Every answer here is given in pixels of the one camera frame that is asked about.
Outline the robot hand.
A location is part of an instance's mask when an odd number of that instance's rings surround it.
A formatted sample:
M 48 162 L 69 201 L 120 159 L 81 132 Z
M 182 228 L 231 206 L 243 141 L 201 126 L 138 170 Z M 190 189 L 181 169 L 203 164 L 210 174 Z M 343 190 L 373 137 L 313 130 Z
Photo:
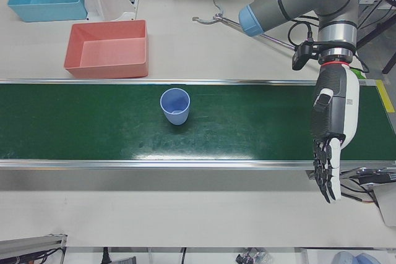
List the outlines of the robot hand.
M 359 80 L 344 62 L 319 71 L 311 110 L 314 178 L 327 203 L 340 200 L 341 151 L 353 140 L 359 113 Z

